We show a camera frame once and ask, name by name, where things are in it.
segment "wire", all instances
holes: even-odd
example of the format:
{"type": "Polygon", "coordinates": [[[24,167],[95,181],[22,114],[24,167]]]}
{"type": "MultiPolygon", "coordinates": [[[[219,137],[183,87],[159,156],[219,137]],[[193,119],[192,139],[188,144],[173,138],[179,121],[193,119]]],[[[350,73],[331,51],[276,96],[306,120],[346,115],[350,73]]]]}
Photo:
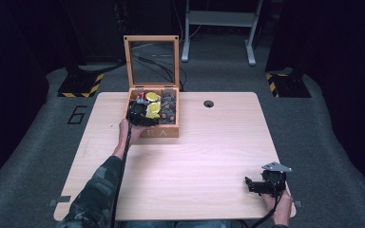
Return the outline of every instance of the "wire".
{"type": "MultiPolygon", "coordinates": [[[[166,79],[168,82],[170,82],[170,83],[175,83],[174,82],[174,80],[173,80],[173,78],[172,78],[172,74],[173,74],[173,71],[171,70],[171,69],[169,69],[169,68],[167,68],[167,67],[165,67],[165,66],[163,66],[163,65],[161,65],[161,64],[159,64],[159,63],[162,63],[162,64],[165,64],[165,65],[173,65],[173,64],[170,64],[170,63],[167,63],[167,62],[164,62],[164,61],[160,61],[160,60],[158,60],[158,61],[153,61],[153,60],[149,60],[149,59],[146,59],[145,57],[141,57],[141,56],[133,56],[133,59],[135,59],[135,60],[137,60],[138,61],[138,63],[140,64],[140,65],[142,65],[143,67],[147,67],[148,69],[150,69],[150,70],[152,70],[152,71],[154,71],[156,74],[158,74],[158,75],[160,75],[162,78],[164,78],[164,79],[166,79]],[[157,71],[156,69],[154,69],[154,68],[152,68],[152,67],[150,67],[150,66],[148,66],[148,65],[145,65],[144,63],[148,63],[148,64],[151,64],[151,65],[154,65],[154,66],[157,66],[157,67],[159,67],[160,69],[162,69],[162,70],[164,70],[166,73],[167,73],[167,76],[169,77],[169,79],[167,79],[166,77],[164,77],[163,75],[162,75],[162,73],[160,73],[159,71],[157,71]]],[[[185,70],[183,70],[181,67],[179,67],[179,69],[183,72],[183,74],[184,74],[184,81],[182,82],[181,80],[180,80],[180,85],[181,85],[181,91],[184,91],[184,86],[185,86],[185,83],[186,83],[186,81],[187,81],[187,74],[186,74],[186,72],[185,72],[185,70]]]]}
{"type": "Polygon", "coordinates": [[[179,14],[177,13],[177,7],[176,7],[176,1],[175,0],[173,0],[173,6],[174,6],[174,11],[176,12],[177,21],[179,22],[180,31],[182,32],[182,38],[180,40],[180,42],[181,42],[183,40],[183,25],[182,25],[182,22],[180,21],[179,14]]]}
{"type": "Polygon", "coordinates": [[[261,218],[260,220],[258,220],[256,223],[254,223],[254,225],[251,226],[251,228],[255,228],[259,225],[261,225],[263,222],[265,222],[267,219],[269,219],[270,217],[272,217],[277,209],[277,206],[278,206],[278,203],[280,202],[280,199],[281,199],[281,195],[278,199],[278,192],[277,192],[277,187],[276,187],[276,184],[274,182],[272,182],[272,185],[274,186],[274,198],[275,198],[275,205],[274,205],[274,208],[272,208],[268,214],[266,214],[266,216],[264,216],[263,218],[261,218]]]}
{"type": "Polygon", "coordinates": [[[129,150],[131,132],[132,132],[132,123],[128,122],[128,134],[126,136],[125,149],[124,149],[124,154],[123,154],[123,162],[121,164],[120,180],[118,181],[117,192],[115,193],[114,202],[112,204],[112,214],[111,214],[111,218],[110,218],[111,219],[111,227],[115,227],[115,216],[116,216],[118,196],[120,195],[121,183],[123,182],[123,178],[124,178],[126,155],[128,153],[128,150],[129,150]]]}
{"type": "Polygon", "coordinates": [[[168,69],[167,67],[164,67],[164,66],[162,66],[160,64],[157,64],[156,62],[154,62],[152,60],[149,60],[149,59],[146,59],[144,57],[134,57],[134,60],[137,60],[140,65],[142,65],[143,67],[146,67],[146,68],[152,70],[153,72],[155,72],[156,74],[158,74],[162,78],[166,79],[168,82],[174,83],[173,82],[173,79],[171,77],[171,74],[173,72],[170,69],[168,69]],[[145,65],[144,63],[154,65],[154,66],[159,67],[160,69],[164,70],[165,73],[167,74],[168,78],[166,78],[164,75],[162,75],[162,73],[158,72],[156,69],[154,69],[154,68],[152,68],[152,67],[150,67],[148,65],[145,65]]]}

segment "wooden table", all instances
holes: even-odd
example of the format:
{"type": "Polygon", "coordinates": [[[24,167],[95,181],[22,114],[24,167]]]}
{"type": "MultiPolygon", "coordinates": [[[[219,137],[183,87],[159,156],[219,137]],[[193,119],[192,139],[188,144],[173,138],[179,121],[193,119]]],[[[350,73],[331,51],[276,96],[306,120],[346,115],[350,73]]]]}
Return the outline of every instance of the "wooden table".
{"type": "MultiPolygon", "coordinates": [[[[127,93],[101,93],[54,213],[61,220],[118,141],[127,93]]],[[[247,176],[279,162],[258,97],[252,92],[182,92],[180,137],[140,138],[131,146],[117,205],[118,220],[257,219],[264,202],[247,176]],[[203,102],[214,102],[205,107],[203,102]]],[[[292,216],[296,213],[293,206],[292,216]]]]}

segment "metal stand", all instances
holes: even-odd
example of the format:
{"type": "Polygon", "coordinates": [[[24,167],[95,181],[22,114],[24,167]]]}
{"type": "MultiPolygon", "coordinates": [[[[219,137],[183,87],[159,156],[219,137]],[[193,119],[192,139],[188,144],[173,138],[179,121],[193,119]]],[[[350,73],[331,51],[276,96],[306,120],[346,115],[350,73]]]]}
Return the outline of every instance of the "metal stand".
{"type": "Polygon", "coordinates": [[[259,20],[259,13],[263,0],[259,0],[255,12],[225,12],[225,11],[200,11],[190,10],[189,0],[186,0],[185,11],[185,39],[182,49],[182,61],[188,61],[189,53],[189,26],[206,25],[206,26],[228,26],[228,27],[247,27],[251,28],[248,39],[245,40],[245,49],[247,50],[248,63],[250,66],[256,64],[252,43],[259,20]]]}

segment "black cable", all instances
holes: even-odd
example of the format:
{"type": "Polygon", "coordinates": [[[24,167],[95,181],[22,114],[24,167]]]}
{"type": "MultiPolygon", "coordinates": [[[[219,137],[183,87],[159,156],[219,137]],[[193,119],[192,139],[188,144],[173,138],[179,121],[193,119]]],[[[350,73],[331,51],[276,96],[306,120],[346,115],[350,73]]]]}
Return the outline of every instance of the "black cable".
{"type": "Polygon", "coordinates": [[[126,164],[126,155],[128,153],[128,150],[129,150],[129,142],[130,142],[130,139],[131,139],[131,131],[132,131],[132,123],[128,122],[128,134],[127,134],[126,142],[125,142],[123,162],[121,164],[120,180],[118,181],[117,192],[115,194],[114,202],[112,204],[112,213],[111,213],[111,218],[110,218],[111,219],[111,226],[110,227],[115,227],[115,216],[116,216],[117,202],[118,202],[118,196],[120,195],[121,183],[123,182],[123,177],[124,177],[125,164],[126,164]]]}
{"type": "Polygon", "coordinates": [[[268,214],[266,214],[266,216],[264,216],[263,218],[261,218],[260,220],[258,220],[256,223],[254,223],[251,228],[255,228],[259,225],[261,225],[263,222],[265,222],[267,219],[269,219],[270,217],[272,217],[277,209],[278,203],[280,202],[281,199],[281,195],[280,198],[278,200],[278,192],[277,192],[277,187],[276,184],[274,182],[272,182],[272,185],[274,186],[274,198],[275,198],[275,205],[274,208],[271,209],[268,214]]]}
{"type": "Polygon", "coordinates": [[[155,72],[156,74],[158,74],[159,76],[161,76],[162,78],[164,78],[166,81],[168,81],[168,82],[170,82],[169,81],[169,79],[167,79],[166,77],[164,77],[160,72],[158,72],[156,69],[154,69],[154,68],[152,68],[152,67],[150,67],[150,66],[147,66],[147,65],[145,65],[144,63],[141,63],[141,61],[138,59],[138,58],[134,58],[135,60],[137,60],[138,61],[138,63],[140,64],[140,65],[142,65],[143,67],[146,67],[146,68],[148,68],[148,69],[150,69],[150,70],[152,70],[153,72],[155,72]]]}
{"type": "MultiPolygon", "coordinates": [[[[173,71],[171,69],[165,67],[165,66],[162,66],[159,63],[166,64],[166,65],[173,65],[173,64],[170,64],[170,63],[167,63],[167,62],[163,62],[163,61],[159,61],[159,60],[157,61],[159,63],[156,63],[153,60],[149,60],[149,59],[146,59],[145,57],[141,57],[141,56],[139,56],[139,57],[134,56],[134,59],[137,60],[140,65],[142,65],[144,67],[147,67],[148,69],[150,69],[150,70],[154,71],[155,73],[159,74],[162,78],[166,79],[168,82],[174,83],[174,80],[172,79],[172,76],[171,76],[171,74],[173,74],[173,71]],[[156,71],[156,69],[151,68],[151,67],[143,64],[142,62],[151,64],[151,65],[154,65],[154,66],[157,66],[160,69],[164,70],[167,73],[167,75],[170,77],[170,80],[168,80],[167,78],[165,78],[160,72],[156,71]]],[[[183,82],[181,80],[179,81],[179,83],[181,85],[181,91],[184,91],[184,88],[183,87],[185,86],[185,83],[186,83],[186,80],[187,80],[187,74],[186,74],[185,70],[183,70],[181,67],[179,67],[179,69],[184,73],[184,76],[185,76],[183,82]]]]}
{"type": "Polygon", "coordinates": [[[240,220],[238,220],[238,222],[241,224],[241,227],[244,226],[245,228],[249,228],[249,226],[248,226],[247,222],[245,222],[245,220],[240,219],[240,220]]]}

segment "black object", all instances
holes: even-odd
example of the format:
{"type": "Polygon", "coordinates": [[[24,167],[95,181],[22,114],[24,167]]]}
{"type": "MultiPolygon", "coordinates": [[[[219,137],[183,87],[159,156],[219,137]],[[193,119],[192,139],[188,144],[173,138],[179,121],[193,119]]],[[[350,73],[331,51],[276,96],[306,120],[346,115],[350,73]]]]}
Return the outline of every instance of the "black object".
{"type": "Polygon", "coordinates": [[[146,117],[146,108],[147,106],[145,104],[139,104],[136,101],[132,101],[129,103],[126,118],[134,125],[154,126],[159,124],[159,118],[152,119],[146,117]]]}
{"type": "Polygon", "coordinates": [[[262,179],[264,181],[255,182],[245,177],[248,190],[258,194],[271,194],[273,197],[277,197],[286,189],[285,172],[264,170],[262,172],[262,179]]]}
{"type": "Polygon", "coordinates": [[[279,75],[271,74],[271,78],[268,79],[269,84],[275,85],[276,97],[291,97],[291,98],[311,98],[311,94],[307,89],[307,86],[301,79],[302,74],[293,75],[279,75]]]}

